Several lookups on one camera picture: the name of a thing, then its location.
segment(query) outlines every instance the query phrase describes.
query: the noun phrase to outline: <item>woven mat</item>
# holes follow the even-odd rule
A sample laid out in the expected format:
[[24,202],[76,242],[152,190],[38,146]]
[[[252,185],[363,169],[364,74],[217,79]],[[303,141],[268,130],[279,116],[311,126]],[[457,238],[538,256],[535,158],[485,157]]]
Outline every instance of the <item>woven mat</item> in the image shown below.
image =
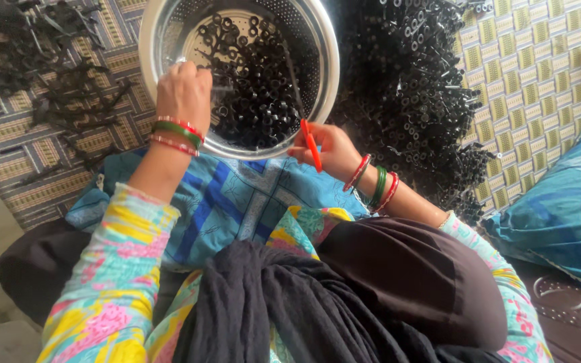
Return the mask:
[[[88,40],[78,39],[71,60],[82,54],[108,67],[111,72],[97,78],[109,95],[117,92],[118,80],[134,86],[118,104],[118,125],[86,131],[77,141],[93,154],[111,144],[123,150],[143,146],[155,119],[138,61],[146,0],[100,4],[97,28],[107,49],[92,51]],[[489,180],[476,189],[487,212],[508,206],[535,185],[581,133],[581,0],[495,0],[494,6],[494,12],[478,17],[467,12],[456,43],[459,67],[467,70],[465,86],[480,89],[485,105],[463,144],[480,142],[501,155],[488,165]],[[0,97],[0,152],[23,147],[0,154],[0,197],[24,230],[63,216],[92,177],[57,138],[62,130],[30,128],[31,100],[44,92],[35,86]],[[16,186],[58,161],[68,169]]]

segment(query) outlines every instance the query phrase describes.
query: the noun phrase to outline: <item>dark brown pants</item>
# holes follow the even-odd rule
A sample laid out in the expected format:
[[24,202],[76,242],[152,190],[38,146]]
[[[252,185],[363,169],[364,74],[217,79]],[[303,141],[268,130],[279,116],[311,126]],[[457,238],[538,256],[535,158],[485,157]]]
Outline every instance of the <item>dark brown pants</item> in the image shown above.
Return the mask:
[[452,236],[407,219],[369,218],[339,224],[317,252],[390,331],[403,321],[433,344],[504,347],[507,322],[495,279]]
[[[4,291],[43,326],[90,239],[63,219],[29,231],[1,255]],[[495,279],[451,236],[406,219],[370,218],[341,223],[317,251],[390,331],[404,321],[434,344],[503,347],[505,308]],[[161,270],[155,324],[184,279]]]

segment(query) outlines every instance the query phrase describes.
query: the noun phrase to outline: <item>hand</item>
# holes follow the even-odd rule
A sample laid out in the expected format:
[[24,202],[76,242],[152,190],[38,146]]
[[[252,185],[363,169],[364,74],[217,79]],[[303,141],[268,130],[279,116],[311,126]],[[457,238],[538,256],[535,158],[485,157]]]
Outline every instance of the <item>hand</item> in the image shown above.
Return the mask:
[[[344,130],[333,125],[310,123],[309,128],[315,138],[315,143],[322,146],[319,153],[322,169],[328,175],[347,183],[362,162],[362,157],[353,146],[349,136]],[[315,166],[313,155],[306,146],[302,132],[295,137],[295,146],[288,150],[288,155],[294,156],[298,163]]]
[[189,122],[205,136],[210,128],[212,73],[193,62],[174,64],[158,80],[156,115]]

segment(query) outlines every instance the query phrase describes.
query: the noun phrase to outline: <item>brown bedsheet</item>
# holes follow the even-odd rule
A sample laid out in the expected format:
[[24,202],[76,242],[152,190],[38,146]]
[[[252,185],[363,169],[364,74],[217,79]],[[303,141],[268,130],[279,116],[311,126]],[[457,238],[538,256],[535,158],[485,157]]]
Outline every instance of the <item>brown bedsheet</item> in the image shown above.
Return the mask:
[[509,262],[531,295],[555,362],[581,363],[581,287],[557,269]]

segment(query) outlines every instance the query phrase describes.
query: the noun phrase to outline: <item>orange scissors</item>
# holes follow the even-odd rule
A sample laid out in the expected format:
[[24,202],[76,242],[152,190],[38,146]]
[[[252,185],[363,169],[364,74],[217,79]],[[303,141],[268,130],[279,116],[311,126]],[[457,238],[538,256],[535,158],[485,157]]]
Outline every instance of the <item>orange scissors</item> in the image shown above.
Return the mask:
[[309,150],[311,150],[311,153],[313,154],[313,160],[315,160],[315,169],[318,171],[318,173],[320,173],[322,172],[322,161],[319,159],[318,145],[315,143],[313,134],[311,134],[311,130],[309,129],[309,123],[305,118],[303,118],[300,122],[300,127],[302,128],[304,139],[306,139],[306,145],[309,147]]

